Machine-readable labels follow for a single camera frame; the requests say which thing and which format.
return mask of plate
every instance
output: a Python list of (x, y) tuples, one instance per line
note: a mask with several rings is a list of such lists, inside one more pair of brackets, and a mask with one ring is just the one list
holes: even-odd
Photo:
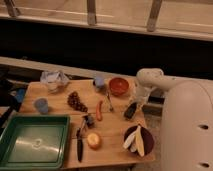
[(14, 116), (0, 137), (0, 170), (58, 169), (63, 164), (68, 116)]
[[(124, 141), (136, 129), (137, 129), (137, 126), (132, 126), (132, 127), (128, 128), (124, 134)], [(152, 134), (144, 127), (141, 127), (141, 135), (142, 135), (143, 142), (144, 142), (144, 153), (145, 153), (145, 155), (147, 155), (154, 148), (154, 139), (152, 137)]]

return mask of black knife handle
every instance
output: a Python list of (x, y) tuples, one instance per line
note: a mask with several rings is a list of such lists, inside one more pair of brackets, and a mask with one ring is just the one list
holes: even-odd
[(77, 140), (77, 155), (78, 161), (81, 162), (83, 156), (83, 141), (81, 138), (78, 138)]

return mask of blue cup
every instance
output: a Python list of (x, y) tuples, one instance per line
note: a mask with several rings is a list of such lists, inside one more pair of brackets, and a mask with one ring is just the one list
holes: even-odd
[(49, 111), (48, 102), (45, 98), (39, 98), (34, 102), (34, 107), (41, 114), (47, 114)]

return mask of bowl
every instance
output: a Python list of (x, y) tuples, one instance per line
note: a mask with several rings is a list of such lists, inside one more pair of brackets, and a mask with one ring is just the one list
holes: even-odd
[(124, 78), (115, 77), (109, 81), (109, 89), (115, 96), (125, 94), (129, 89), (129, 83)]
[[(137, 129), (137, 126), (132, 126), (132, 127), (128, 128), (124, 134), (124, 141), (136, 129)], [(144, 153), (145, 153), (145, 155), (147, 155), (154, 148), (154, 139), (153, 139), (152, 134), (144, 127), (141, 127), (141, 135), (142, 135), (143, 143), (144, 143)]]

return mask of orange bowl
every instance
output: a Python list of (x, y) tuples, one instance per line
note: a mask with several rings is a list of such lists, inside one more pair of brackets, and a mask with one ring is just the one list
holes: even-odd
[(109, 81), (109, 89), (115, 96), (125, 94), (129, 89), (129, 83), (124, 78), (115, 77)]

